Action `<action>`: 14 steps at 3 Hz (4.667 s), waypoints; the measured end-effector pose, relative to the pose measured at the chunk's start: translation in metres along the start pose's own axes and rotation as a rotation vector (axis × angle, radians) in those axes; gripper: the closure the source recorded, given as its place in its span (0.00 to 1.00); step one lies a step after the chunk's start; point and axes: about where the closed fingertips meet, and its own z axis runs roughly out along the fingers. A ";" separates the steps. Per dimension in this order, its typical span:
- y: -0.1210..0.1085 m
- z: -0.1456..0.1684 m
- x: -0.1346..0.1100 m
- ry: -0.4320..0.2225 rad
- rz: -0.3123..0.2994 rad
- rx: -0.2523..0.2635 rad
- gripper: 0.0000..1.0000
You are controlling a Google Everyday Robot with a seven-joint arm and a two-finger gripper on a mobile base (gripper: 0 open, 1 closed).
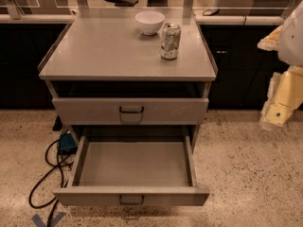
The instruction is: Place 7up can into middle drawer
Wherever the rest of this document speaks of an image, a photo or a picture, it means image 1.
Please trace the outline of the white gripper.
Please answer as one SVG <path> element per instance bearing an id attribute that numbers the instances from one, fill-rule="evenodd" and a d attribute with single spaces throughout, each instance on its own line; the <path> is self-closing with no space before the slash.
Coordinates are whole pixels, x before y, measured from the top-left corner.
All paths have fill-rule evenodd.
<path id="1" fill-rule="evenodd" d="M 258 42 L 258 48 L 278 51 L 278 57 L 290 65 L 283 74 L 274 73 L 261 110 L 259 124 L 270 131 L 282 127 L 303 104 L 303 1 L 269 35 Z"/>

